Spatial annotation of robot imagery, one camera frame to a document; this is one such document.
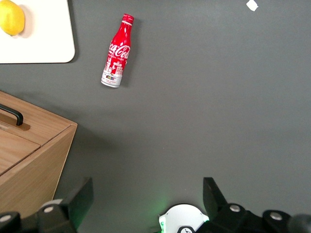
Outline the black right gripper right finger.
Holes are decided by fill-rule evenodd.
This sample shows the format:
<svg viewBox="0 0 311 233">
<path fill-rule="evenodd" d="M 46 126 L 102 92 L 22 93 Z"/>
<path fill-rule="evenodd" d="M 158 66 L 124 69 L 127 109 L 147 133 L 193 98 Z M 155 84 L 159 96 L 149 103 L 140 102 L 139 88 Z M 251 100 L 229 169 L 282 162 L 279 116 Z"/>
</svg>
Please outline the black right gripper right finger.
<svg viewBox="0 0 311 233">
<path fill-rule="evenodd" d="M 279 210 L 266 210 L 255 215 L 237 203 L 229 203 L 212 177 L 203 179 L 203 203 L 209 220 L 204 233 L 288 233 L 291 218 Z"/>
</svg>

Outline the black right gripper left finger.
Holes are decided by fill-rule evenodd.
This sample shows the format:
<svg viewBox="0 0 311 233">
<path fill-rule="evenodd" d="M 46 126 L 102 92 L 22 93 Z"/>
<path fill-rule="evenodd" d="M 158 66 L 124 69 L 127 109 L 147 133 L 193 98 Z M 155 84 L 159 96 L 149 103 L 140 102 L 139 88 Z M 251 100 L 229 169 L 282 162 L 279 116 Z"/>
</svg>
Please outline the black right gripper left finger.
<svg viewBox="0 0 311 233">
<path fill-rule="evenodd" d="M 86 177 L 65 198 L 44 203 L 22 218 L 19 212 L 0 214 L 2 233 L 76 233 L 93 204 L 93 179 Z"/>
</svg>

